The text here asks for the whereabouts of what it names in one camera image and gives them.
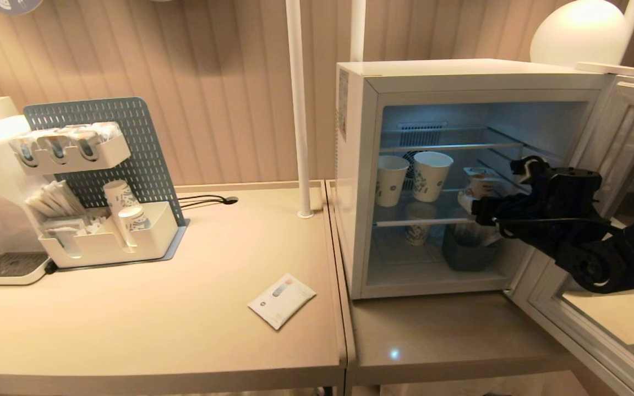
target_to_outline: glass fridge door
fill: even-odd
[[[624,228],[634,224],[634,78],[616,78],[596,116],[576,164],[599,170],[597,209]],[[634,290],[586,291],[537,251],[509,295],[617,393],[634,394]]]

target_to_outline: drip tray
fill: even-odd
[[[46,274],[48,263],[47,253],[0,254],[0,285],[30,285]]]

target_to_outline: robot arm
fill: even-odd
[[[532,192],[474,201],[472,213],[478,224],[498,225],[504,238],[534,246],[586,290],[634,289],[634,224],[620,229],[596,212],[593,195],[601,186],[601,175],[551,168],[538,156],[511,161],[511,170],[523,175],[522,183],[530,184]]]

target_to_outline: lamp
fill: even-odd
[[[627,3],[625,15],[606,0],[576,0],[542,22],[530,60],[571,68],[577,62],[619,65],[633,30],[634,0]]]

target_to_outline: pegboard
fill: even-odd
[[[185,225],[156,128],[142,98],[33,104],[23,108],[23,114],[31,130],[116,121],[131,151],[130,158],[114,168],[57,173],[56,180],[67,180],[86,208],[108,206],[102,186],[111,180],[126,180],[139,202],[168,201],[178,226]]]

